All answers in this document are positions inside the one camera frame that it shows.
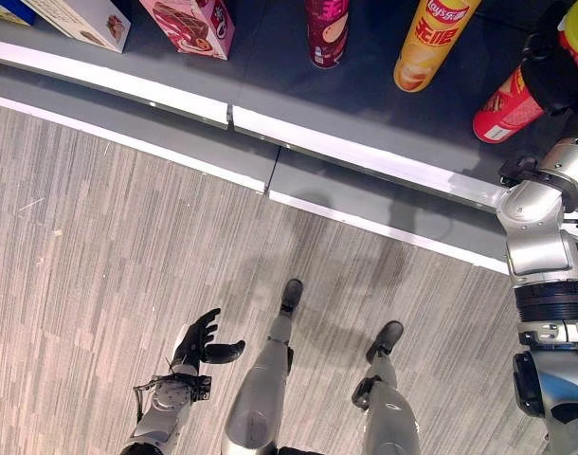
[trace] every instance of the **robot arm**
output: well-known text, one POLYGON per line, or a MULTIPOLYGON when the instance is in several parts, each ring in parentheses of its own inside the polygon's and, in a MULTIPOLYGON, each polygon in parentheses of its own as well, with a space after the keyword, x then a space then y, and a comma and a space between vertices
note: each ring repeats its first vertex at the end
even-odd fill
POLYGON ((539 167, 516 167, 524 180, 497 209, 519 339, 530 348, 515 356, 516 399, 545 419, 552 453, 578 455, 578 252, 561 229, 564 213, 578 206, 578 137, 560 140, 539 167))
POLYGON ((191 326, 185 324, 175 341, 170 373, 134 387, 137 425, 120 455, 170 455, 192 403, 209 398, 211 378, 198 375, 200 362, 229 363, 243 353, 244 341, 208 344, 217 330, 210 324, 219 314, 219 308, 211 310, 191 326), (153 390, 151 404, 143 414, 142 393, 149 390, 153 390))

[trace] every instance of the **product packaging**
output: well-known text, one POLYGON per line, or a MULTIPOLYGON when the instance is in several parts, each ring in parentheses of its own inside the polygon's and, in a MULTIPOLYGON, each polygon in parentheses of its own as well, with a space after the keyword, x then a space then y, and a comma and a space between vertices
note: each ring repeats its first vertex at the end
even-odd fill
POLYGON ((122 52, 131 23, 110 0, 22 0, 66 36, 122 52))
POLYGON ((0 19, 31 26, 34 24, 36 13, 24 5, 20 0, 0 0, 0 19))
MULTIPOLYGON (((578 1, 558 25, 557 33, 559 45, 569 52, 578 67, 578 1)), ((472 126, 480 140, 499 143, 543 113, 525 83, 520 65, 475 114, 472 126)))
POLYGON ((480 0, 420 0, 394 66, 394 82, 406 92, 428 86, 480 0))
POLYGON ((306 0, 310 59, 321 68, 339 63, 348 38, 349 0, 306 0))
POLYGON ((140 0, 179 52, 227 60, 234 24, 222 0, 140 0))

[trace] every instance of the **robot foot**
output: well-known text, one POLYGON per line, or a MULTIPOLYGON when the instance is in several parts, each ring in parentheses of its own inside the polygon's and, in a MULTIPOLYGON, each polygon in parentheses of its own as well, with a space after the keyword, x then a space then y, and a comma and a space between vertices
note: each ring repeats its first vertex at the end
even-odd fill
POLYGON ((375 337, 375 340, 365 354, 367 361, 371 364, 377 353, 389 355, 394 345, 401 338, 403 331, 403 324, 398 320, 391 320, 382 327, 382 330, 379 331, 377 337, 375 337))
POLYGON ((287 282, 284 291, 282 291, 282 301, 280 303, 281 312, 288 316, 293 315, 293 312, 298 307, 303 289, 304 285, 300 280, 294 278, 287 282))

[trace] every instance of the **red canister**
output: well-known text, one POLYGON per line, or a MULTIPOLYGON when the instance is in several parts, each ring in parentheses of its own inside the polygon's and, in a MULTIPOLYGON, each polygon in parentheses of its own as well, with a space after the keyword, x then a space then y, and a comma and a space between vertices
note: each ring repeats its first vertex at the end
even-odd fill
POLYGON ((306 0, 308 46, 312 62, 321 68, 339 63, 348 38, 350 0, 306 0))
MULTIPOLYGON (((560 45, 569 51, 578 66, 578 1, 569 9, 557 31, 560 45)), ((480 140, 499 143, 543 113, 527 89, 519 66, 475 114, 472 127, 480 140)))

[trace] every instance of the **white shelf edge strip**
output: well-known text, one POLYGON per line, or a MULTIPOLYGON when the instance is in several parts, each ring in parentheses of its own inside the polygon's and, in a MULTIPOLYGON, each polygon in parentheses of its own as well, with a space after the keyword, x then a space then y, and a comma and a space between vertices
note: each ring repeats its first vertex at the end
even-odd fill
POLYGON ((479 208, 494 209, 505 191, 499 185, 270 118, 240 106, 232 107, 232 117, 236 127, 272 137, 287 144, 287 148, 297 146, 311 150, 436 192, 472 201, 479 208))
POLYGON ((233 171, 228 171, 218 166, 208 164, 205 161, 201 161, 199 159, 179 154, 178 152, 174 152, 173 150, 170 149, 165 149, 164 147, 159 147, 144 140, 121 135, 119 133, 115 133, 114 131, 106 130, 99 126, 93 125, 91 123, 55 114, 54 112, 46 111, 45 109, 40 109, 38 107, 30 106, 28 104, 23 104, 18 101, 8 100, 6 98, 1 97, 0 97, 0 106, 7 107, 15 111, 23 112, 25 114, 34 117, 53 121, 54 123, 59 123, 64 126, 74 128, 76 130, 84 131, 85 133, 89 133, 94 136, 108 139, 113 142, 126 145, 127 147, 137 149, 141 152, 158 156, 160 158, 168 159, 169 161, 172 161, 174 163, 181 164, 189 168, 193 168, 202 173, 215 175, 217 177, 223 178, 224 180, 228 180, 230 182, 242 185, 244 187, 250 188, 258 192, 264 192, 265 190, 265 183, 260 180, 256 180, 255 178, 249 177, 247 175, 241 175, 233 171))
POLYGON ((268 195, 273 201, 280 202, 297 209, 306 210, 311 213, 324 216, 325 218, 330 218, 332 220, 354 226, 355 228, 362 228, 364 230, 368 230, 369 232, 374 232, 391 239, 399 240, 414 246, 419 246, 424 249, 429 249, 430 251, 434 251, 451 258, 466 261, 475 266, 488 268, 504 275, 508 275, 508 265, 497 259, 489 258, 487 256, 483 256, 466 249, 458 248, 456 246, 447 245, 436 240, 431 240, 421 235, 412 234, 395 227, 375 223, 359 216, 350 215, 335 209, 329 209, 327 207, 304 201, 303 199, 289 196, 281 192, 270 191, 268 195))
MULTIPOLYGON (((565 214, 566 220, 578 220, 578 211, 565 214)), ((576 241, 578 241, 578 228, 573 223, 565 223, 561 229, 566 230, 576 241)))
POLYGON ((40 50, 2 42, 0 42, 0 62, 34 68, 74 81, 88 82, 95 86, 106 87, 119 93, 227 124, 227 103, 225 102, 195 95, 96 64, 87 64, 40 50))

